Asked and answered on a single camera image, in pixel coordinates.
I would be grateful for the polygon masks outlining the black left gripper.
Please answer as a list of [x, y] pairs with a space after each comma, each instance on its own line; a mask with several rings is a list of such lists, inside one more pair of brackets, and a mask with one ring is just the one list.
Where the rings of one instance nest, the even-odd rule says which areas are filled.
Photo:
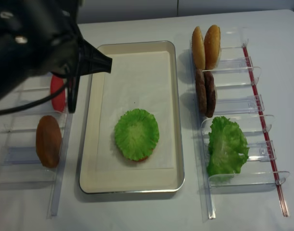
[[27, 78], [67, 78], [74, 113], [80, 75], [111, 73], [112, 58], [80, 41], [77, 0], [0, 0], [0, 100]]

